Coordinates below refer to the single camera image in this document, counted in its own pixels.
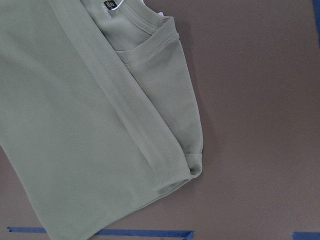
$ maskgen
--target blue tape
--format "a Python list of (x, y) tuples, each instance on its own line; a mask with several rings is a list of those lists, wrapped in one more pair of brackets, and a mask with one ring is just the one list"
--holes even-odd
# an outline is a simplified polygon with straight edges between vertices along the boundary
[(314, 9), (315, 25), (318, 31), (318, 42), (320, 47), (320, 0), (312, 0)]
[(320, 232), (294, 232), (293, 240), (320, 240)]
[[(43, 227), (14, 227), (8, 226), (9, 232), (14, 233), (42, 233), (47, 231)], [(135, 236), (135, 237), (158, 237), (158, 238), (183, 238), (191, 240), (194, 237), (194, 231), (179, 230), (129, 230), (129, 229), (102, 229), (94, 235), (103, 236)]]

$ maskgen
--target gray-brown background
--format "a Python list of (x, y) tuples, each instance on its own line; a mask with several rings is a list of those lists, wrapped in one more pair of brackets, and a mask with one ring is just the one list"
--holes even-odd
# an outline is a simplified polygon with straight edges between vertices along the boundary
[[(194, 230), (196, 240), (319, 232), (320, 49), (312, 1), (145, 3), (174, 16), (199, 105), (203, 173), (107, 228)], [(1, 150), (0, 240), (49, 239), (8, 226), (41, 224)]]

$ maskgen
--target tape strip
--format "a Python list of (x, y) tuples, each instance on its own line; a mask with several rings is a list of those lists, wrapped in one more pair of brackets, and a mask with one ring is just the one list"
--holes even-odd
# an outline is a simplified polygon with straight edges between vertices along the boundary
[(320, 47), (320, 0), (312, 0), (314, 9), (315, 25), (318, 31), (318, 42)]
[(320, 240), (320, 232), (294, 232), (293, 240)]
[[(8, 226), (9, 232), (13, 233), (42, 233), (47, 231), (43, 227), (15, 227)], [(194, 237), (194, 231), (179, 230), (129, 230), (129, 229), (102, 229), (94, 235), (103, 236), (134, 236), (134, 237), (158, 237), (158, 238), (183, 238), (191, 240)]]

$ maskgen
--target ribbed fabric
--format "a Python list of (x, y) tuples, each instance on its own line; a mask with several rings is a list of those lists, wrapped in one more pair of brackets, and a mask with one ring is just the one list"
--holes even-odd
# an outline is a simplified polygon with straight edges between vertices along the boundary
[(1, 3), (0, 143), (52, 240), (87, 240), (202, 172), (174, 18), (141, 0), (105, 11)]

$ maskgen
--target brown surface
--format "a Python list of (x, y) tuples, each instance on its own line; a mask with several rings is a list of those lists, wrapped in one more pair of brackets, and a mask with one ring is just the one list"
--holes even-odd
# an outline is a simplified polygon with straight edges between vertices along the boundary
[[(145, 2), (174, 16), (199, 105), (203, 173), (107, 228), (195, 230), (196, 240), (290, 240), (293, 231), (320, 231), (312, 1)], [(49, 239), (8, 226), (41, 227), (2, 151), (0, 239)]]

